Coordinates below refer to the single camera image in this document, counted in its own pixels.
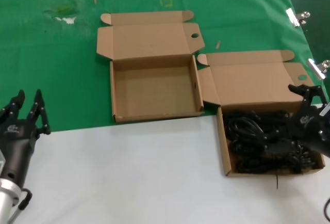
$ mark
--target power cord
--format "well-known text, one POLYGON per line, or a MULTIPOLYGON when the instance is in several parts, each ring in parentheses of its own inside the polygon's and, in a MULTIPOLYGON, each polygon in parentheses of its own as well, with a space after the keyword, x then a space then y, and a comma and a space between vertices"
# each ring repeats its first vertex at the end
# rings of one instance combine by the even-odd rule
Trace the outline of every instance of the power cord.
POLYGON ((7 224, 13 224, 14 221, 17 219, 17 217, 21 214, 23 210, 26 209, 26 207, 29 205, 29 202, 32 198, 32 193, 29 189, 22 189, 22 192, 26 192, 25 198, 22 200, 22 202, 18 205, 17 209, 15 212, 12 214, 10 219, 8 220, 7 224))
POLYGON ((236 164, 238 173, 261 174, 279 169, 301 173, 316 165, 307 148, 286 136, 287 112, 234 111, 223 117, 231 141, 229 149, 241 158, 236 164))
POLYGON ((330 198, 327 200, 327 202, 324 205, 323 214, 324 214, 325 219, 327 219, 327 221, 330 222, 330 218, 327 214, 327 209, 328 209, 329 204, 330 204, 330 198))

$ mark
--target green table mat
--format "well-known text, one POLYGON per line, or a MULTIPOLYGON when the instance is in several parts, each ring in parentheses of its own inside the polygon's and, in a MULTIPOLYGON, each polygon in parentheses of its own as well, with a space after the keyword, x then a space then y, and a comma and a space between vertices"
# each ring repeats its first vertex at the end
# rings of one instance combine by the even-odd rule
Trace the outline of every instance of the green table mat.
POLYGON ((289 7, 290 0, 0 0, 0 105, 24 89, 25 117, 40 88, 53 131, 114 124, 109 63, 96 54, 104 12, 192 10, 202 53, 290 49, 305 65, 311 52, 289 7))

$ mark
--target white table surface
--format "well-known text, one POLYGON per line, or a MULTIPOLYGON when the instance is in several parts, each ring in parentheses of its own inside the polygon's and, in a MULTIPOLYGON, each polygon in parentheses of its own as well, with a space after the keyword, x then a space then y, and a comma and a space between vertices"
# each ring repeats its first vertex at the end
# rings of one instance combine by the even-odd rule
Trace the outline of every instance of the white table surface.
POLYGON ((36 145, 16 224, 328 223, 330 166, 227 178, 215 117, 54 132, 36 145))

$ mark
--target cardboard box lid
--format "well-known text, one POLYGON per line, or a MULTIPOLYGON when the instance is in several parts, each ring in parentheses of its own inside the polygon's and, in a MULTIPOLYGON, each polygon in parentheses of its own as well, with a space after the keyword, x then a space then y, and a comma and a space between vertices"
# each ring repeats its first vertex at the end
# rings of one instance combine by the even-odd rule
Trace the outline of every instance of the cardboard box lid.
POLYGON ((289 50, 200 54, 203 101, 219 106, 260 103, 300 103, 302 97, 288 85, 313 85, 301 63, 289 50))
POLYGON ((102 14, 97 53, 112 60, 192 54, 205 46, 192 11, 102 14))

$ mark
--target cardboard box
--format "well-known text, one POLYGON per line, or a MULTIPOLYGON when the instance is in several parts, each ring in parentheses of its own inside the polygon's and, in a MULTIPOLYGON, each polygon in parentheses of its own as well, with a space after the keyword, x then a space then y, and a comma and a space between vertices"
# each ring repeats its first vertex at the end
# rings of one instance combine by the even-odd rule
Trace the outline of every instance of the cardboard box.
POLYGON ((103 14, 97 53, 109 58, 115 122, 196 117, 203 100, 195 58, 204 47, 191 11, 103 14))
MULTIPOLYGON (((227 176, 249 175, 235 171, 237 156, 228 149, 222 114, 232 110, 298 110, 302 97, 289 91, 288 85, 313 85, 300 63, 287 62, 292 51, 251 51, 201 54, 197 60, 209 66, 199 70, 203 101, 218 106, 218 131, 224 172, 227 176)), ((323 156, 315 153, 318 169, 323 156)), ((281 171, 279 174, 290 174, 281 171)))

